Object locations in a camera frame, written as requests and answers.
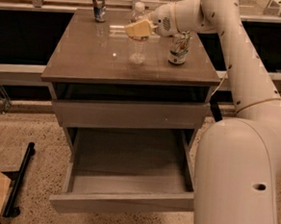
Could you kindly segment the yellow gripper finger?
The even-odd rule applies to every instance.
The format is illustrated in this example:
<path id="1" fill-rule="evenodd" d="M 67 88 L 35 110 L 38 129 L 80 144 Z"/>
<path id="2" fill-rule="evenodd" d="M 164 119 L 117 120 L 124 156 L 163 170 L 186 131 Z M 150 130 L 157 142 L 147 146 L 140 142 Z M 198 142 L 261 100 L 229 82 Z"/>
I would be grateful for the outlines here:
<path id="1" fill-rule="evenodd" d="M 124 26 L 128 37 L 150 37 L 156 28 L 157 26 L 148 19 L 142 19 Z"/>

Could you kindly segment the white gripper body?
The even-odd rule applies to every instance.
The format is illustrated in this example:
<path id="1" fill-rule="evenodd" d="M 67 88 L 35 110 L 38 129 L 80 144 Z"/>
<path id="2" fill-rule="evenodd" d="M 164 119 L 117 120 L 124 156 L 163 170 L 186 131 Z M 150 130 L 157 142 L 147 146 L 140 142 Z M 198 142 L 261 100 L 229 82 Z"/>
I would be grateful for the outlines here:
<path id="1" fill-rule="evenodd" d="M 158 7 L 150 14 L 157 35 L 169 37 L 178 33 L 174 10 L 175 5 L 168 3 Z"/>

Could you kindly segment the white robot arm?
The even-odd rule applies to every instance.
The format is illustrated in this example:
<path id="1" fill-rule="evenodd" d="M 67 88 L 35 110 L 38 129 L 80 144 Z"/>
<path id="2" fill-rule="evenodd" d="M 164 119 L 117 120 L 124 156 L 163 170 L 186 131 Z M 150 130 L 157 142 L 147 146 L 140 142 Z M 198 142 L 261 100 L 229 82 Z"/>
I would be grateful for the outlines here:
<path id="1" fill-rule="evenodd" d="M 193 224 L 277 224 L 281 96 L 240 18 L 239 0 L 181 0 L 126 25 L 129 37 L 218 34 L 236 115 L 196 150 Z"/>

